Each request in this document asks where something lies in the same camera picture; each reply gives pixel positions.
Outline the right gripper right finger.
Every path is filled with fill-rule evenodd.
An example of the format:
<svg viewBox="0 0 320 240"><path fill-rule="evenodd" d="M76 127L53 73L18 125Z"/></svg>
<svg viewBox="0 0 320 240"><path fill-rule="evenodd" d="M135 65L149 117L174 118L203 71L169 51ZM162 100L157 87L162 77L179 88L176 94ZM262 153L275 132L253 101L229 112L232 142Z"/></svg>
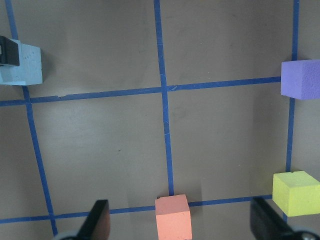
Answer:
<svg viewBox="0 0 320 240"><path fill-rule="evenodd" d="M295 232L261 197L250 201L250 230L256 240L299 240Z"/></svg>

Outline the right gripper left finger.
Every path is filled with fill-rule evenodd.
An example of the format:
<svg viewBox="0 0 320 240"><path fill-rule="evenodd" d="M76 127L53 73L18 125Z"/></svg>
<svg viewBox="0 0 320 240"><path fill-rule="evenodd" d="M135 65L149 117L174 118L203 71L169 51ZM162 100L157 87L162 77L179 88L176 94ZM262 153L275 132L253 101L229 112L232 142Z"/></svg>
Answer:
<svg viewBox="0 0 320 240"><path fill-rule="evenodd" d="M109 201L97 200L76 234L77 240L107 240L111 230Z"/></svg>

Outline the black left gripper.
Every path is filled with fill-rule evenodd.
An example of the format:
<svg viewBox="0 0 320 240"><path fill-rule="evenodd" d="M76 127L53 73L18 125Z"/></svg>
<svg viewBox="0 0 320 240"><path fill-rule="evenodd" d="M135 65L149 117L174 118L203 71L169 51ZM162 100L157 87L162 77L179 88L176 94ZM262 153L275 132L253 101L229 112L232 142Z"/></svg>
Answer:
<svg viewBox="0 0 320 240"><path fill-rule="evenodd" d="M5 36L0 36L0 65L20 65L19 45Z"/></svg>

